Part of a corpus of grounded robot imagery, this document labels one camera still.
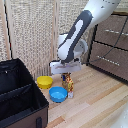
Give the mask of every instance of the floor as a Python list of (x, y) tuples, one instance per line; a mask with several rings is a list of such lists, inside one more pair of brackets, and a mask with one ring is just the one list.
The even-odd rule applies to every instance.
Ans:
[[(52, 86), (62, 86), (53, 75)], [(54, 103), (49, 89), (42, 90), (49, 101), (47, 128), (110, 128), (128, 102), (128, 86), (97, 70), (83, 66), (71, 74), (74, 98)]]

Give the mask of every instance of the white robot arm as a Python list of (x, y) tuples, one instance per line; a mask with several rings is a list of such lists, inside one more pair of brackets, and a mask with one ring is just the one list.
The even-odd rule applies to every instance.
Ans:
[(96, 24), (106, 20), (116, 9), (120, 1), (121, 0), (90, 0), (87, 3), (69, 33), (63, 35), (64, 37), (59, 37), (61, 41), (58, 47), (58, 57), (62, 64), (71, 62), (85, 51), (82, 45), (80, 45), (80, 47), (77, 44), (82, 34)]
[(89, 0), (68, 34), (59, 36), (58, 57), (50, 63), (52, 74), (81, 70), (80, 56), (88, 50), (87, 43), (79, 40), (85, 31), (106, 20), (121, 0)]

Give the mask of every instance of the bowl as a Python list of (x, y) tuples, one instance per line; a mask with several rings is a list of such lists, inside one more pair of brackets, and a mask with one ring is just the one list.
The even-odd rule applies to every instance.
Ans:
[(37, 78), (37, 85), (42, 89), (48, 89), (52, 86), (53, 79), (49, 76), (40, 76)]
[(50, 99), (53, 102), (61, 103), (66, 99), (68, 92), (66, 89), (56, 86), (56, 87), (52, 87), (49, 90), (49, 94), (50, 94)]

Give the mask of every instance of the bag handle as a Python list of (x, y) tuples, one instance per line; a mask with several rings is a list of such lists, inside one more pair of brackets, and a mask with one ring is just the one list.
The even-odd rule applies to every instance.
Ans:
[(36, 128), (42, 128), (42, 118), (41, 117), (36, 119)]

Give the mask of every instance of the black bag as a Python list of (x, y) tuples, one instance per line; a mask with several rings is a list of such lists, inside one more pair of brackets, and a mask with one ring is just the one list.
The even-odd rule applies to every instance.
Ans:
[(0, 128), (45, 128), (48, 106), (20, 59), (0, 62)]

